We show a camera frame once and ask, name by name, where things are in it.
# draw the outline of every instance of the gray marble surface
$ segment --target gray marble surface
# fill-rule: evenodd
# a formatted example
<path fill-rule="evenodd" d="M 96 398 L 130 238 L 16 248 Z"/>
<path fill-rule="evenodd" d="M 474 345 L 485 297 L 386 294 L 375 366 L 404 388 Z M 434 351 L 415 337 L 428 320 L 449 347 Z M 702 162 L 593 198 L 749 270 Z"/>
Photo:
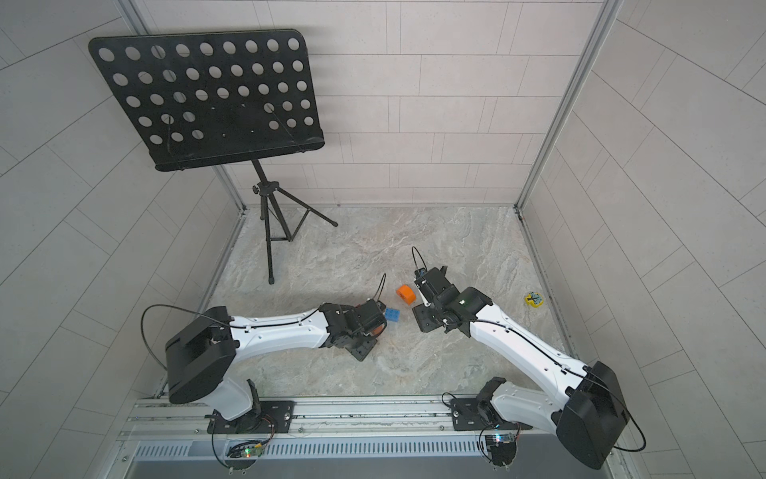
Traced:
<path fill-rule="evenodd" d="M 210 305 L 229 314 L 273 316 L 311 310 L 323 301 L 358 304 L 388 274 L 381 300 L 401 311 L 360 363 L 345 349 L 292 349 L 253 358 L 234 371 L 255 381 L 261 395 L 402 395 L 476 393 L 493 376 L 525 387 L 535 383 L 488 347 L 457 330 L 421 333 L 411 308 L 395 293 L 413 285 L 410 247 L 429 267 L 448 266 L 459 289 L 473 286 L 557 349 L 561 336 L 547 304 L 524 302 L 541 291 L 511 208 L 324 208 L 332 227 L 309 215 L 293 243 L 273 243 L 274 275 L 267 281 L 264 224 L 250 210 Z M 295 226 L 303 210 L 285 208 Z M 272 231 L 279 234 L 276 221 Z"/>

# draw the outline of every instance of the metal grille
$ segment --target metal grille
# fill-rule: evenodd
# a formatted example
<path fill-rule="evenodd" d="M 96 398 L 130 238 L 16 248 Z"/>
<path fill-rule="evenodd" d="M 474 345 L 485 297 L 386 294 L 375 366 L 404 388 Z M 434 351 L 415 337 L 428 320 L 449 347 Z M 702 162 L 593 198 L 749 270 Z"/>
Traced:
<path fill-rule="evenodd" d="M 245 439 L 228 439 L 225 449 Z M 215 441 L 220 454 L 222 440 Z M 475 435 L 404 436 L 382 438 L 280 438 L 266 446 L 261 459 L 406 458 L 478 456 Z M 134 461 L 214 460 L 209 440 L 141 441 Z"/>

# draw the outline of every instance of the music stand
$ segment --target music stand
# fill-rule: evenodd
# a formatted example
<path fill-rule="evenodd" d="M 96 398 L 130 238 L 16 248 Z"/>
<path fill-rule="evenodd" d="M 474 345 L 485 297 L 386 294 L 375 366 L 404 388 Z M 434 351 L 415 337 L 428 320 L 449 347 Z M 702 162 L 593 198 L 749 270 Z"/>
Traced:
<path fill-rule="evenodd" d="M 149 148 L 155 168 L 179 169 L 249 161 L 258 179 L 266 228 L 269 284 L 272 241 L 292 241 L 310 212 L 338 223 L 266 177 L 260 159 L 319 149 L 309 54 L 295 30 L 94 38 L 88 49 L 114 97 Z M 290 228 L 274 197 L 306 212 Z M 273 238 L 269 203 L 284 231 Z"/>

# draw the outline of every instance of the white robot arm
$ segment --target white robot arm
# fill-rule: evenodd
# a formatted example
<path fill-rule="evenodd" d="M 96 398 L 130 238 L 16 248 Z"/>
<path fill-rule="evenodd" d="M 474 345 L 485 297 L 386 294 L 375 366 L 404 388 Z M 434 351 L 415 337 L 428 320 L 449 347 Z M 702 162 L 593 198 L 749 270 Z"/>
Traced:
<path fill-rule="evenodd" d="M 542 389 L 491 379 L 472 402 L 482 422 L 478 429 L 532 426 L 557 435 L 583 464 L 600 468 L 630 420 L 611 369 L 599 362 L 591 368 L 557 351 L 477 289 L 459 291 L 446 271 L 446 266 L 415 271 L 423 303 L 413 312 L 421 331 L 460 330 L 503 355 Z M 169 400 L 204 402 L 226 422 L 256 421 L 261 410 L 255 386 L 231 374 L 232 365 L 283 349 L 332 346 L 362 361 L 385 329 L 383 311 L 385 305 L 373 299 L 357 307 L 325 303 L 278 317 L 229 316 L 226 307 L 211 308 L 165 346 Z M 502 457 L 493 453 L 493 462 L 495 456 Z M 497 464 L 509 462 L 498 459 Z"/>

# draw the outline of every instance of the wire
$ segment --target wire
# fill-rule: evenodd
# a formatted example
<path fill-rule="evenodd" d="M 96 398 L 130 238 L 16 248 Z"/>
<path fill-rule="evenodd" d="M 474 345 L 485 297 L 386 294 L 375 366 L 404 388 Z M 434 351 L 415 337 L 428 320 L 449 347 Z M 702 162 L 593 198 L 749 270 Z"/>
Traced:
<path fill-rule="evenodd" d="M 250 327 L 252 330 L 256 330 L 256 329 L 258 329 L 258 328 L 268 328 L 268 327 L 274 327 L 274 326 L 289 326 L 290 324 L 301 324 L 301 323 L 303 322 L 303 320 L 305 320 L 307 317 L 309 317 L 309 316 L 311 316 L 312 314 L 314 314 L 314 313 L 316 313 L 317 311 L 319 311 L 319 308 L 320 308 L 320 307 L 322 307 L 322 305 L 324 305 L 324 303 L 320 304 L 320 305 L 319 305 L 319 306 L 318 306 L 318 307 L 317 307 L 317 308 L 316 308 L 314 311 L 312 311 L 310 314 L 307 314 L 307 315 L 306 315 L 306 316 L 304 316 L 302 319 L 300 319 L 300 320 L 298 320 L 298 321 L 293 321 L 292 323 L 280 323 L 280 324 L 264 324 L 264 325 L 261 325 L 261 326 L 249 326 L 249 327 Z M 185 313 L 196 314 L 197 316 L 200 316 L 200 317 L 204 317 L 204 318 L 207 318 L 207 319 L 209 319 L 209 320 L 211 320 L 211 321 L 214 321 L 214 322 L 216 322 L 216 323 L 218 323 L 218 324 L 221 324 L 221 325 L 223 325 L 223 326 L 228 326 L 228 327 L 230 327 L 230 328 L 235 328 L 235 329 L 237 329 L 237 330 L 245 330 L 245 329 L 247 329 L 247 328 L 248 328 L 248 326 L 236 326 L 236 325 L 234 325 L 234 324 L 224 323 L 223 321 L 219 321 L 219 320 L 215 319 L 214 317 L 209 317 L 209 316 L 207 316 L 207 315 L 205 315 L 205 314 L 203 314 L 203 313 L 198 313 L 198 312 L 196 312 L 196 311 L 187 310 L 187 309 L 185 309 L 185 308 L 182 308 L 182 307 L 178 307 L 178 306 L 173 306 L 173 305 L 171 305 L 171 304 L 160 304 L 160 303 L 158 303 L 158 304 L 153 304 L 153 305 L 151 305 L 151 306 L 147 307 L 147 308 L 144 310 L 144 312 L 141 314 L 141 325 L 140 325 L 140 326 L 141 326 L 141 339 L 142 339 L 142 340 L 143 340 L 143 342 L 144 342 L 144 346 L 146 346 L 146 350 L 147 350 L 147 351 L 149 351 L 149 354 L 150 354 L 150 355 L 152 355 L 152 358 L 154 358 L 154 360 L 157 362 L 157 364 L 159 364 L 159 365 L 160 365 L 160 366 L 161 366 L 161 367 L 162 367 L 162 368 L 163 368 L 165 371 L 167 371 L 167 370 L 168 370 L 168 367 L 167 367 L 167 366 L 165 366 L 165 364 L 164 364 L 162 361 L 160 361 L 160 360 L 159 360 L 159 358 L 158 358 L 158 357 L 157 357 L 157 355 L 154 353 L 154 351 L 152 351 L 152 347 L 149 345 L 149 341 L 147 341 L 147 340 L 146 340 L 146 335 L 144 334 L 144 329 L 143 329 L 143 322 L 144 322 L 144 318 L 146 317 L 146 312 L 147 312 L 147 311 L 149 311 L 149 310 L 151 310 L 153 307 L 160 307 L 160 306 L 162 306 L 162 307 L 168 307 L 168 308 L 171 308 L 171 309 L 173 309 L 173 310 L 184 311 Z"/>
<path fill-rule="evenodd" d="M 213 437 L 214 437 L 214 435 L 215 435 L 215 417 L 213 417 L 212 419 L 213 419 L 213 429 L 212 429 L 212 431 L 211 431 L 211 433 L 210 433 L 210 446 L 213 448 L 213 455 L 215 456 L 215 459 L 218 461 L 218 463 L 219 463 L 220 465 L 222 465 L 223 467 L 225 467 L 225 468 L 229 469 L 229 466 L 227 466 L 227 465 L 226 465 L 226 463 L 224 463 L 224 462 L 223 462 L 223 461 L 222 461 L 222 460 L 221 460 L 221 459 L 218 457 L 218 453 L 215 451 L 215 442 L 213 441 Z"/>
<path fill-rule="evenodd" d="M 415 269 L 418 269 L 417 268 L 417 261 L 415 261 L 415 251 L 417 251 L 417 255 L 421 257 L 421 261 L 423 261 L 423 267 L 426 268 L 426 271 L 428 271 L 428 266 L 426 266 L 426 262 L 423 259 L 423 255 L 420 253 L 420 251 L 415 246 L 413 246 L 412 247 L 412 262 L 415 263 Z"/>
<path fill-rule="evenodd" d="M 640 427 L 640 426 L 638 425 L 638 423 L 636 422 L 636 419 L 633 417 L 633 415 L 630 413 L 630 411 L 628 411 L 628 408 L 627 408 L 627 406 L 625 405 L 625 403 L 624 403 L 624 402 L 622 402 L 622 401 L 620 400 L 620 398 L 618 398 L 618 397 L 617 397 L 617 395 L 615 395 L 615 394 L 614 394 L 612 391 L 610 391 L 608 387 L 606 387 L 605 385 L 603 385 L 603 384 L 601 384 L 601 383 L 599 383 L 599 382 L 595 382 L 593 379 L 590 379 L 590 378 L 586 378 L 586 377 L 585 377 L 585 376 L 583 376 L 582 374 L 577 374 L 576 372 L 574 372 L 574 371 L 571 371 L 571 370 L 569 370 L 569 369 L 567 369 L 567 371 L 568 371 L 568 372 L 570 372 L 570 373 L 572 373 L 572 374 L 574 374 L 574 375 L 575 375 L 575 376 L 577 376 L 578 378 L 582 378 L 582 379 L 584 379 L 584 380 L 586 380 L 586 381 L 589 381 L 589 382 L 592 382 L 592 383 L 594 383 L 595 385 L 598 385 L 598 386 L 599 386 L 600 388 L 602 388 L 604 391 L 608 392 L 608 393 L 609 393 L 609 395 L 611 395 L 613 398 L 615 398 L 615 399 L 617 400 L 617 402 L 619 402 L 619 403 L 620 403 L 620 405 L 623 407 L 623 409 L 625 409 L 625 412 L 627 413 L 627 415 L 628 415 L 628 417 L 630 418 L 630 420 L 631 420 L 631 421 L 633 421 L 633 423 L 636 425 L 636 429 L 638 429 L 638 432 L 639 432 L 639 434 L 641 434 L 641 441 L 643 442 L 643 444 L 641 445 L 641 447 L 640 447 L 640 448 L 636 448 L 636 449 L 625 449 L 625 448 L 620 448 L 620 447 L 618 447 L 618 446 L 614 446 L 614 448 L 615 448 L 615 449 L 619 449 L 620 451 L 625 451 L 625 452 L 641 452 L 641 451 L 643 451 L 644 449 L 646 449 L 646 448 L 647 448 L 647 437 L 646 437 L 646 436 L 643 434 L 643 431 L 641 430 L 641 427 Z M 596 378 L 596 379 L 598 379 L 599 381 L 604 381 L 602 378 L 600 378 L 600 377 L 596 376 L 595 374 L 593 374 L 593 377 L 594 377 L 594 378 Z"/>
<path fill-rule="evenodd" d="M 375 290 L 375 292 L 372 294 L 372 297 L 375 297 L 376 294 L 378 295 L 378 299 L 376 301 L 379 301 L 381 299 L 381 294 L 383 294 L 383 286 L 385 286 L 385 273 L 383 273 L 381 282 L 380 284 L 378 284 L 378 289 Z"/>
<path fill-rule="evenodd" d="M 625 449 L 625 448 L 621 448 L 621 447 L 619 447 L 619 446 L 614 446 L 614 448 L 615 448 L 615 449 L 618 449 L 618 450 L 620 450 L 620 451 L 625 451 L 625 452 L 641 452 L 641 451 L 643 451 L 644 449 L 646 449 L 646 448 L 647 448 L 647 437 L 646 437 L 646 435 L 644 435 L 644 433 L 643 433 L 643 430 L 641 430 L 641 427 L 640 427 L 640 426 L 638 425 L 638 423 L 636 422 L 636 419 L 635 419 L 635 418 L 633 417 L 633 415 L 630 413 L 630 411 L 628 410 L 628 408 L 627 408 L 627 406 L 625 405 L 625 403 L 624 403 L 624 402 L 622 402 L 622 401 L 620 400 L 620 398 L 618 398 L 618 397 L 617 397 L 617 395 L 615 395 L 615 394 L 614 394 L 614 393 L 613 393 L 611 390 L 609 390 L 609 388 L 608 388 L 608 387 L 606 387 L 605 385 L 603 385 L 603 384 L 601 384 L 601 383 L 599 383 L 599 382 L 596 382 L 596 381 L 594 381 L 593 379 L 587 378 L 587 377 L 583 376 L 582 374 L 578 374 L 578 373 L 576 373 L 576 372 L 572 371 L 571 369 L 566 369 L 566 368 L 565 368 L 565 367 L 564 367 L 564 366 L 563 366 L 563 365 L 562 365 L 562 364 L 561 364 L 559 361 L 555 360 L 553 357 L 551 357 L 549 354 L 547 354 L 545 351 L 543 351 L 543 350 L 542 350 L 542 349 L 541 349 L 541 348 L 540 348 L 538 345 L 536 345 L 535 343 L 533 343 L 533 342 L 532 342 L 532 341 L 531 341 L 531 340 L 530 340 L 528 337 L 524 336 L 524 335 L 523 335 L 523 334 L 521 334 L 519 331 L 516 331 L 516 330 L 514 330 L 514 329 L 513 329 L 512 327 L 510 327 L 510 326 L 507 326 L 507 325 L 502 325 L 502 324 L 500 324 L 500 323 L 493 323 L 492 321 L 485 321 L 485 320 L 478 320 L 478 319 L 477 319 L 477 320 L 473 320 L 473 321 L 470 321 L 470 322 L 472 322 L 472 323 L 487 323 L 487 324 L 492 324 L 493 326 L 499 326 L 499 327 L 502 327 L 502 328 L 503 328 L 503 329 L 505 329 L 506 331 L 512 331 L 512 332 L 516 333 L 516 334 L 517 334 L 519 337 L 523 338 L 523 339 L 524 339 L 524 340 L 525 340 L 527 343 L 531 344 L 531 345 L 532 345 L 532 346 L 533 346 L 535 349 L 537 349 L 537 350 L 538 350 L 538 351 L 539 351 L 539 352 L 540 352 L 540 353 L 541 353 L 543 356 L 545 356 L 546 358 L 550 359 L 552 363 L 554 363 L 556 366 L 560 367 L 560 368 L 561 368 L 561 370 L 562 370 L 563 372 L 565 372 L 565 373 L 569 372 L 569 373 L 571 373 L 571 374 L 573 374 L 573 375 L 577 376 L 578 378 L 582 378 L 582 379 L 584 379 L 584 380 L 586 380 L 586 381 L 592 382 L 592 383 L 594 383 L 595 385 L 598 385 L 598 386 L 599 386 L 600 388 L 602 388 L 604 391 L 608 392 L 608 393 L 609 393 L 609 395 L 610 395 L 611 397 L 615 398 L 615 399 L 617 400 L 617 402 L 619 402 L 619 403 L 620 403 L 620 405 L 623 407 L 623 409 L 625 409 L 625 412 L 627 413 L 628 417 L 629 417 L 629 418 L 630 418 L 630 420 L 633 422 L 633 424 L 634 424 L 634 425 L 636 425 L 636 429 L 638 429 L 638 432 L 639 432 L 639 434 L 641 434 L 641 441 L 643 442 L 643 444 L 641 445 L 641 447 L 640 447 L 640 448 L 636 448 L 636 449 Z M 594 377 L 594 378 L 596 378 L 596 379 L 598 379 L 599 381 L 602 381 L 602 382 L 603 382 L 603 379 L 601 379 L 600 377 L 596 376 L 595 374 L 593 374 L 593 377 Z"/>

